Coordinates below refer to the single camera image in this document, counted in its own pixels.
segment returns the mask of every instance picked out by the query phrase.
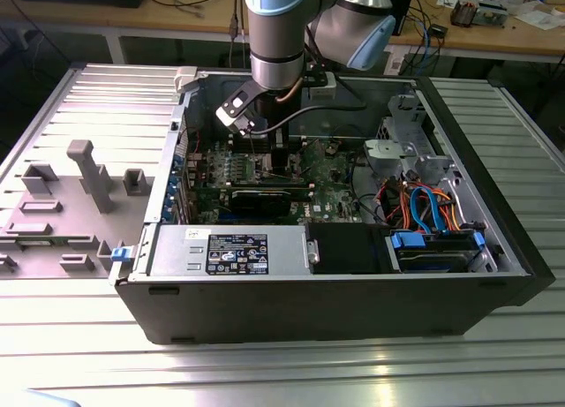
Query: printed label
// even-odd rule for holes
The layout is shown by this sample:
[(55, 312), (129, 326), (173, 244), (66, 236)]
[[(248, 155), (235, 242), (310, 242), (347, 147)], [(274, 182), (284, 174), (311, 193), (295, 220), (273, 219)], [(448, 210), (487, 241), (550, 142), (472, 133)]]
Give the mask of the printed label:
[(209, 235), (206, 273), (268, 275), (267, 235)]

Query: slotted metal surface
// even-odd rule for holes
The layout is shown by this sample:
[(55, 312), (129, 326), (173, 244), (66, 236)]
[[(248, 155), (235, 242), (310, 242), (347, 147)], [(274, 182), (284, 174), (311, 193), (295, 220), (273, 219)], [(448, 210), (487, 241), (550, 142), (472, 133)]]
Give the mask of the slotted metal surface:
[(73, 139), (90, 139), (93, 158), (112, 177), (143, 169), (154, 177), (170, 115), (178, 104), (172, 67), (89, 64), (70, 71), (37, 131), (0, 182), (0, 227), (26, 187), (19, 176), (30, 162), (48, 162), (59, 176), (79, 176), (66, 155)]
[[(516, 193), (540, 200), (535, 188), (562, 185), (554, 170), (491, 173), (511, 202), (521, 199), (512, 198)], [(0, 385), (93, 407), (564, 405), (565, 247), (561, 233), (548, 237), (561, 232), (558, 213), (552, 220), (523, 214), (556, 283), (528, 305), (492, 313), (463, 337), (157, 346), (106, 280), (0, 281)]]
[(546, 262), (552, 268), (564, 267), (562, 154), (506, 90), (486, 81), (433, 83)]

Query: workbench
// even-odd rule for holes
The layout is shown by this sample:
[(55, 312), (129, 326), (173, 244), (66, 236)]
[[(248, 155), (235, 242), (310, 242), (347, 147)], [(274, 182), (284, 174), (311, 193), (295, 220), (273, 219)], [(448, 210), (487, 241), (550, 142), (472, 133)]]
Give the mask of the workbench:
[[(149, 142), (158, 154), (178, 103), (175, 73), (99, 64), (69, 70), (0, 165), (0, 212), (17, 206), (19, 194), (11, 194), (25, 189), (15, 174), (26, 163), (72, 172), (69, 139), (105, 148), (100, 159), (115, 176), (137, 167)], [(565, 177), (556, 164), (565, 170), (565, 160), (559, 153), (550, 160), (552, 145), (533, 122), (509, 122), (508, 108), (519, 106), (485, 81), (433, 84), (502, 190), (514, 194), (512, 208), (557, 278), (548, 290), (496, 310), (464, 336), (161, 346), (146, 339), (106, 278), (0, 279), (4, 388), (34, 388), (83, 407), (562, 405)], [(482, 102), (500, 120), (485, 125), (473, 115)], [(545, 159), (531, 158), (538, 144)], [(143, 162), (154, 176), (158, 160)]]
[[(199, 41), (229, 41), (228, 27), (233, 0), (213, 0), (203, 4), (204, 19), (145, 0), (137, 9), (99, 5), (28, 3), (17, 0), (20, 7), (41, 29), (49, 32), (100, 34), (108, 43), (113, 63), (126, 64), (120, 38), (138, 36)], [(421, 0), (434, 23), (448, 27), (441, 54), (447, 57), (472, 57), (499, 60), (557, 63), (565, 52), (565, 30), (557, 27), (543, 31), (510, 18), (504, 28), (473, 26), (463, 28), (449, 24), (449, 8), (435, 5), (436, 0)], [(564, 3), (565, 0), (547, 0)], [(32, 29), (10, 0), (0, 0), (0, 25), (10, 29)], [(404, 25), (400, 36), (391, 38), (386, 51), (391, 53), (387, 74), (397, 74), (404, 56), (415, 52), (421, 43), (413, 22)]]

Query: metal bracket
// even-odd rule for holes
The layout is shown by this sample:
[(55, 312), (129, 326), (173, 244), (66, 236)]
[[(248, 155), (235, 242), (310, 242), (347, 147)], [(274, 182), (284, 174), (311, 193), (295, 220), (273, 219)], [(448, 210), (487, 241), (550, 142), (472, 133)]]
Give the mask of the metal bracket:
[(193, 82), (197, 73), (196, 67), (179, 67), (175, 75), (175, 89), (179, 94), (186, 92), (185, 86)]
[(320, 262), (320, 251), (318, 250), (318, 241), (315, 239), (306, 242), (306, 255), (308, 262), (312, 265)]

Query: blue tab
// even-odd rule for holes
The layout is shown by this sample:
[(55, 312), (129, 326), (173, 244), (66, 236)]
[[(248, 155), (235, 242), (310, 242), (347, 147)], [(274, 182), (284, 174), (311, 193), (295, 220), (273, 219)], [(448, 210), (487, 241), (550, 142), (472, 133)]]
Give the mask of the blue tab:
[(400, 240), (400, 237), (398, 235), (399, 235), (398, 233), (395, 233), (392, 237), (390, 237), (394, 249), (403, 246), (403, 241)]
[(397, 232), (392, 237), (392, 246), (400, 248), (404, 246), (406, 248), (425, 248), (426, 241), (424, 240), (424, 235), (417, 232)]
[(485, 237), (480, 232), (473, 233), (473, 237), (475, 238), (475, 242), (477, 243), (479, 248), (485, 247)]
[(403, 246), (406, 248), (425, 248), (426, 241), (421, 233), (417, 232), (401, 232), (400, 238), (403, 241)]
[(133, 249), (130, 246), (120, 246), (114, 248), (109, 256), (112, 261), (129, 261), (132, 259)]

